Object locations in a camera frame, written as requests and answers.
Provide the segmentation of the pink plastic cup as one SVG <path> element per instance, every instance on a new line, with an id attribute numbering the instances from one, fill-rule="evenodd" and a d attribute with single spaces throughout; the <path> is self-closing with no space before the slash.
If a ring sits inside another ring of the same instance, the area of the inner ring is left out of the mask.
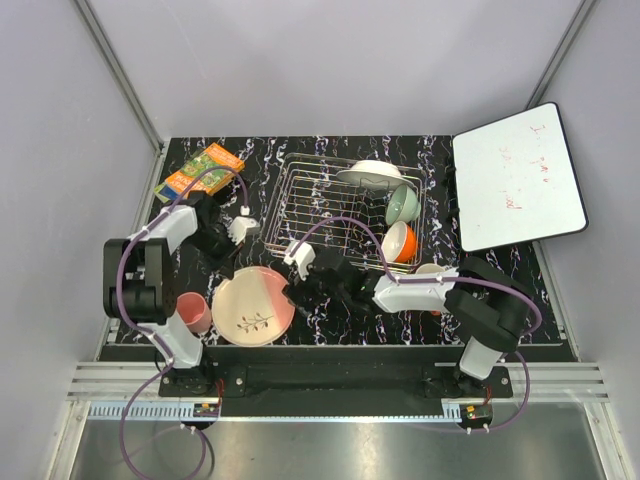
<path id="1" fill-rule="evenodd" d="M 206 299 L 196 292 L 186 292 L 177 298 L 176 310 L 187 328 L 195 334 L 206 333 L 212 316 Z"/>

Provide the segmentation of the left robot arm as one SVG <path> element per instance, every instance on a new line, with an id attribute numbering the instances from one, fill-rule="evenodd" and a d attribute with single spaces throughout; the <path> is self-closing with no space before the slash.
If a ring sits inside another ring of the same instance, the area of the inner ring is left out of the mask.
<path id="1" fill-rule="evenodd" d="M 233 274 L 233 260 L 248 237 L 259 231 L 249 208 L 226 225 L 210 195 L 195 192 L 169 203 L 136 234 L 110 239 L 103 248 L 103 308 L 110 318 L 136 327 L 196 396 L 215 386 L 216 372 L 203 363 L 203 344 L 177 313 L 172 254 L 186 243 L 209 258 L 211 267 Z"/>

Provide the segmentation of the wire dish rack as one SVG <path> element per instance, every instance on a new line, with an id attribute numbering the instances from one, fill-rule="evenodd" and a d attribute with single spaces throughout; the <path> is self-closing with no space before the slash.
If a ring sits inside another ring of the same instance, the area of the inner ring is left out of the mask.
<path id="1" fill-rule="evenodd" d="M 374 241 L 382 241 L 389 230 L 385 222 L 387 204 L 398 186 L 355 186 L 340 181 L 336 174 L 349 169 L 355 160 L 290 153 L 285 156 L 271 202 L 264 217 L 262 239 L 265 248 L 282 257 L 289 244 L 300 240 L 319 221 L 332 216 L 356 219 L 371 230 L 349 222 L 334 221 L 313 232 L 307 242 L 316 250 L 332 247 L 360 269 L 383 268 Z M 399 166 L 404 184 L 419 201 L 426 199 L 426 177 L 414 167 Z"/>

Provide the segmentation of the white orange bowl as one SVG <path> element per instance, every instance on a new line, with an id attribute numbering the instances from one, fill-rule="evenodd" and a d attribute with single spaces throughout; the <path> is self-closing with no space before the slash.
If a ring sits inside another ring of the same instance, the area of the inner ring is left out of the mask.
<path id="1" fill-rule="evenodd" d="M 417 252 L 416 234 L 406 222 L 395 222 L 385 234 L 381 248 L 387 262 L 406 264 Z"/>

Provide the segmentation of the pink beige plate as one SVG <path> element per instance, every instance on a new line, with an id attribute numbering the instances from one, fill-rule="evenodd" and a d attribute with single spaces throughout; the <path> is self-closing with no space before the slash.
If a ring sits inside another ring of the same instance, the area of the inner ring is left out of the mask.
<path id="1" fill-rule="evenodd" d="M 237 270 L 216 289 L 211 304 L 218 334 L 231 344 L 261 347 L 280 338 L 295 307 L 284 295 L 287 280 L 277 271 L 251 266 Z"/>

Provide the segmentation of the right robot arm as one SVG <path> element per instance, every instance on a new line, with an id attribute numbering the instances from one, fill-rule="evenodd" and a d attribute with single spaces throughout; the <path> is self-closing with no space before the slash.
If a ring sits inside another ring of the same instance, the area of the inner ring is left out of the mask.
<path id="1" fill-rule="evenodd" d="M 469 334 L 454 384 L 470 397 L 488 387 L 498 360 L 517 349 L 527 316 L 540 315 L 521 285 L 476 257 L 444 271 L 388 274 L 360 270 L 333 250 L 315 253 L 306 243 L 293 243 L 284 263 L 296 270 L 296 277 L 283 293 L 301 311 L 330 298 L 361 316 L 403 311 L 452 315 Z"/>

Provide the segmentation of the white scalloped plate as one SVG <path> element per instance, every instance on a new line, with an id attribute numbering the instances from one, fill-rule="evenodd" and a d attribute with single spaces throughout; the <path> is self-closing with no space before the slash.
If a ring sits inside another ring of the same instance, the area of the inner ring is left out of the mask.
<path id="1" fill-rule="evenodd" d="M 349 169 L 339 171 L 336 178 L 355 186 L 376 185 L 382 188 L 392 188 L 404 182 L 395 165 L 379 160 L 360 160 Z"/>

